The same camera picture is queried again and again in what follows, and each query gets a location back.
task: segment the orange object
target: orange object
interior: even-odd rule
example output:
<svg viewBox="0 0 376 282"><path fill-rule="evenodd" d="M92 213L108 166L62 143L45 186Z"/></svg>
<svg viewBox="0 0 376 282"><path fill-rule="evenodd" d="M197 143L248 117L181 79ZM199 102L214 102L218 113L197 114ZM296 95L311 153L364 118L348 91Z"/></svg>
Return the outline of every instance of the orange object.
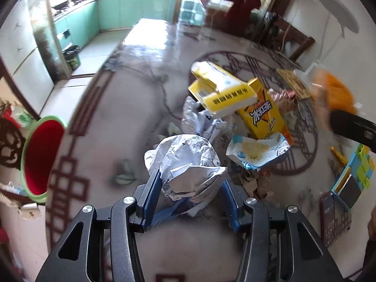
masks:
<svg viewBox="0 0 376 282"><path fill-rule="evenodd" d="M356 114L351 91L326 69L316 69L311 94L315 100L315 112L321 123L330 130L329 116L333 110Z"/></svg>
<svg viewBox="0 0 376 282"><path fill-rule="evenodd" d="M313 86L315 87L313 92L315 100L323 98L330 111L338 109L356 114L351 91L328 70L316 71Z"/></svg>

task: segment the white wall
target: white wall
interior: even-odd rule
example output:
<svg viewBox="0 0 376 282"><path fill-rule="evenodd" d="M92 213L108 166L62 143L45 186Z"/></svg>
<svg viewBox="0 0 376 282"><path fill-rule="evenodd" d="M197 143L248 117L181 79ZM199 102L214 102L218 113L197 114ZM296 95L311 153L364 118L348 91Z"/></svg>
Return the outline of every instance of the white wall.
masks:
<svg viewBox="0 0 376 282"><path fill-rule="evenodd" d="M359 34L345 31L345 39L341 39L331 54L322 63L349 86L357 101L365 105L367 116L376 122L376 25L360 0L340 0L356 17ZM292 0L285 19L290 22L296 8L297 16L293 25L304 34L312 36L316 43L299 59L303 68L307 68L317 57L328 11L318 0ZM324 40L324 53L333 44L340 33L340 25L332 16Z"/></svg>
<svg viewBox="0 0 376 282"><path fill-rule="evenodd" d="M0 78L0 100L9 101L11 104L17 103L17 105L21 106L18 98L13 94L4 77Z"/></svg>
<svg viewBox="0 0 376 282"><path fill-rule="evenodd" d="M359 34L345 31L345 39L339 41L328 58L322 63L353 92L358 102L364 104L366 117L376 122L376 25L360 0L340 0L356 17ZM291 22L295 10L298 13L292 24L304 34L312 36L316 43L299 59L303 68L307 68L317 57L328 12L318 0L292 0L285 19ZM340 26L331 17L324 53L340 33ZM344 277L362 267L364 249L368 240L367 224L372 207L376 201L376 173L371 178L371 188L365 190L352 208L352 227L330 248Z"/></svg>

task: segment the plastic wrapper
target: plastic wrapper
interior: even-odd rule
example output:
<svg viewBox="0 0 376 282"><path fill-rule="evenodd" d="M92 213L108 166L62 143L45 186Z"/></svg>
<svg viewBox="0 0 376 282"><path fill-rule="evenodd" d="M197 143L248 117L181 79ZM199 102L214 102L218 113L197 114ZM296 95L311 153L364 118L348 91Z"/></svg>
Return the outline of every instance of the plastic wrapper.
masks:
<svg viewBox="0 0 376 282"><path fill-rule="evenodd" d="M199 102L191 97L185 99L183 105L182 131L185 134L197 134L212 143L220 134L227 130L227 122L213 119L208 110L197 112Z"/></svg>
<svg viewBox="0 0 376 282"><path fill-rule="evenodd" d="M233 136L226 156L245 169L258 170L284 160L284 154L289 149L289 143L280 133L274 133L266 140Z"/></svg>
<svg viewBox="0 0 376 282"><path fill-rule="evenodd" d="M189 200L183 213L195 207L191 216L214 198L227 172L209 141L192 134L165 138L156 149L147 151L144 159L149 174L160 170L166 196L173 201Z"/></svg>
<svg viewBox="0 0 376 282"><path fill-rule="evenodd" d="M280 89L277 92L269 89L268 94L277 105L280 114L298 110L298 96L294 90Z"/></svg>

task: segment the white cabinet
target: white cabinet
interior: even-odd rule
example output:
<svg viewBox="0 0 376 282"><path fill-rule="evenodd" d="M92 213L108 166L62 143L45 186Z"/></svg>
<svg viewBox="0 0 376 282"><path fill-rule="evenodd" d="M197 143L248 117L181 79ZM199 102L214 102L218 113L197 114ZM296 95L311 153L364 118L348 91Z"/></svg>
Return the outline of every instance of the white cabinet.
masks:
<svg viewBox="0 0 376 282"><path fill-rule="evenodd" d="M12 79L24 98L39 114L51 93L53 82L38 49L25 59Z"/></svg>
<svg viewBox="0 0 376 282"><path fill-rule="evenodd" d="M35 42L27 0L18 0L0 29L0 55L16 87L40 113L53 88Z"/></svg>
<svg viewBox="0 0 376 282"><path fill-rule="evenodd" d="M0 54L11 76L35 48L27 0L18 0L0 29Z"/></svg>

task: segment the white lamp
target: white lamp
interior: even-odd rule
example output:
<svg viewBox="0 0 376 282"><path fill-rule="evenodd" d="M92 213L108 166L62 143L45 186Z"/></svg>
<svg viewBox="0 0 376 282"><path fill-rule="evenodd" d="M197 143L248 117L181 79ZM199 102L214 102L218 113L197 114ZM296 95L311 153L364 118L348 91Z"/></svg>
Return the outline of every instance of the white lamp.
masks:
<svg viewBox="0 0 376 282"><path fill-rule="evenodd" d="M321 40L321 48L320 48L320 53L319 56L315 59L315 61L308 67L308 69L303 72L298 69L294 70L294 74L300 78L307 86L311 82L311 73L312 70L319 66L320 60L324 60L330 52L334 49L336 44L338 43L340 38L345 38L345 28L348 28L350 31L353 33L357 34L359 33L359 24L356 20L356 18L353 16L353 14L350 12L350 10L339 0L319 0L321 4L328 10L328 17L326 20L325 24L325 29L323 33L323 37ZM341 34L335 39L333 42L332 46L328 49L328 51L322 55L322 50L323 50L323 42L326 34L326 30L328 27L328 22L330 19L330 15L333 15L338 23L341 25Z"/></svg>

